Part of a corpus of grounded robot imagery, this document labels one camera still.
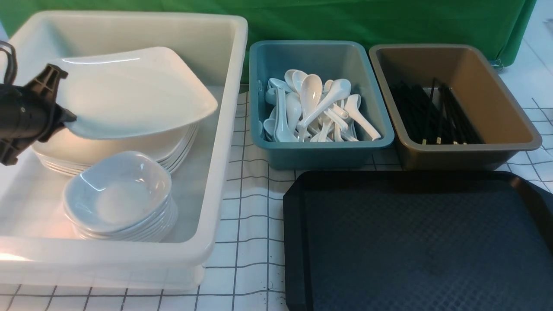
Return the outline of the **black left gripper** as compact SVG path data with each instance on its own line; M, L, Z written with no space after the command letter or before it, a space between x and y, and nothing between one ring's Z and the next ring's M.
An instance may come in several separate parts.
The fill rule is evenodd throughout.
M62 79L68 72L47 64L26 86L1 84L1 164L16 165L18 156L34 142L47 142L75 122L77 116L65 108L54 108Z

